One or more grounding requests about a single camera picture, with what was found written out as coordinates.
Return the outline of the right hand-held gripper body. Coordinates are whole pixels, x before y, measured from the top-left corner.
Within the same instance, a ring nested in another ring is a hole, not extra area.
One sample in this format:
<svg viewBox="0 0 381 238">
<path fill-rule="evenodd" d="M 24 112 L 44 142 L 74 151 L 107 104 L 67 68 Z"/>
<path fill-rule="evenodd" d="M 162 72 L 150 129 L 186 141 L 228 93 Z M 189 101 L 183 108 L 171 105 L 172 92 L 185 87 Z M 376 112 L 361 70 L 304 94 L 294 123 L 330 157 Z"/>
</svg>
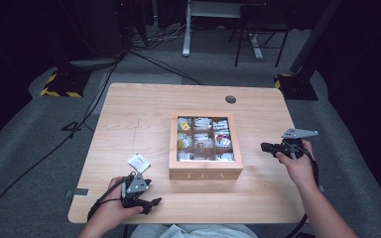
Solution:
<svg viewBox="0 0 381 238">
<path fill-rule="evenodd" d="M 307 152 L 304 147 L 303 139 L 317 135 L 317 130 L 310 131 L 304 129 L 289 128 L 282 134 L 282 145 L 286 148 L 284 154 L 293 160 L 300 158 Z"/>
</svg>

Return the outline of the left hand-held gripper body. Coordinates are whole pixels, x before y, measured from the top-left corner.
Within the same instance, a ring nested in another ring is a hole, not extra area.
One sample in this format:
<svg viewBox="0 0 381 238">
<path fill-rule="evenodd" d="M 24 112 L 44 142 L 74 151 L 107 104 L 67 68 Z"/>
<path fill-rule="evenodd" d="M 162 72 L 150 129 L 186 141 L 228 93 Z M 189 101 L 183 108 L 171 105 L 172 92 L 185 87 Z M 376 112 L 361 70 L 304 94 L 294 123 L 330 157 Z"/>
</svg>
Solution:
<svg viewBox="0 0 381 238">
<path fill-rule="evenodd" d="M 121 201 L 125 208 L 141 206 L 150 208 L 152 203 L 140 199 L 140 196 L 149 188 L 150 179 L 145 179 L 141 173 L 131 173 L 121 183 Z"/>
</svg>

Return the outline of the person's right hand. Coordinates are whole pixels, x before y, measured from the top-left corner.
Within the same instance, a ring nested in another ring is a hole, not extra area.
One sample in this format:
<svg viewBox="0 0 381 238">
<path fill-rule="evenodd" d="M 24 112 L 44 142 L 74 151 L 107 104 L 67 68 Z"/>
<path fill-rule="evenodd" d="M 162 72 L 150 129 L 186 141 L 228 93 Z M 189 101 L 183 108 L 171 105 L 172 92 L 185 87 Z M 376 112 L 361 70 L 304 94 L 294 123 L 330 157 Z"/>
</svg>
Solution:
<svg viewBox="0 0 381 238">
<path fill-rule="evenodd" d="M 290 159 L 283 153 L 277 153 L 276 157 L 286 167 L 290 179 L 297 188 L 315 187 L 317 185 L 312 162 L 307 155 L 302 155 L 295 160 Z"/>
</svg>

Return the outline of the person's left hand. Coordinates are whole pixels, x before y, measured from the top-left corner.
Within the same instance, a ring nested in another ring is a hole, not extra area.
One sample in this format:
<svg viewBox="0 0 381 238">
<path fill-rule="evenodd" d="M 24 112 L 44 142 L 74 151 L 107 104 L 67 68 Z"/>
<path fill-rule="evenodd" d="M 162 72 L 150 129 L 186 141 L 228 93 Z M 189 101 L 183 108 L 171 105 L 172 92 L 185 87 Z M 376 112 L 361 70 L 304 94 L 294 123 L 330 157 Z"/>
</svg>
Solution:
<svg viewBox="0 0 381 238">
<path fill-rule="evenodd" d="M 123 221 L 143 211 L 141 206 L 124 208 L 121 201 L 121 178 L 113 178 L 109 184 L 111 191 L 105 196 L 102 204 L 95 211 L 89 224 L 99 231 L 109 231 L 120 225 Z"/>
</svg>

